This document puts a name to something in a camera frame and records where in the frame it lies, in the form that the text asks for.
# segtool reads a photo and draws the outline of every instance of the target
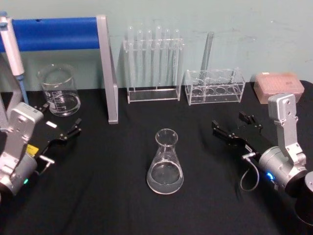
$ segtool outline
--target black tablecloth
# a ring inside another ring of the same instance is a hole
[[[297,104],[298,141],[313,169],[313,85]],[[109,125],[104,90],[79,91],[80,110],[70,117],[45,118],[62,127],[82,118],[81,135],[67,146],[52,147],[54,158],[44,175],[32,177],[13,199],[0,206],[5,235],[277,235],[311,234],[293,213],[295,200],[276,192],[265,178],[251,193],[238,188],[248,165],[240,153],[212,135],[216,119],[228,129],[241,124],[238,112],[254,114],[263,135],[277,143],[276,128],[252,84],[241,103],[188,106],[177,101],[127,104],[119,92],[119,124]],[[42,93],[29,94],[32,105]],[[181,189],[158,195],[146,183],[157,151],[155,134],[171,128],[179,136],[176,152],[184,174]],[[251,185],[253,172],[248,175]]]

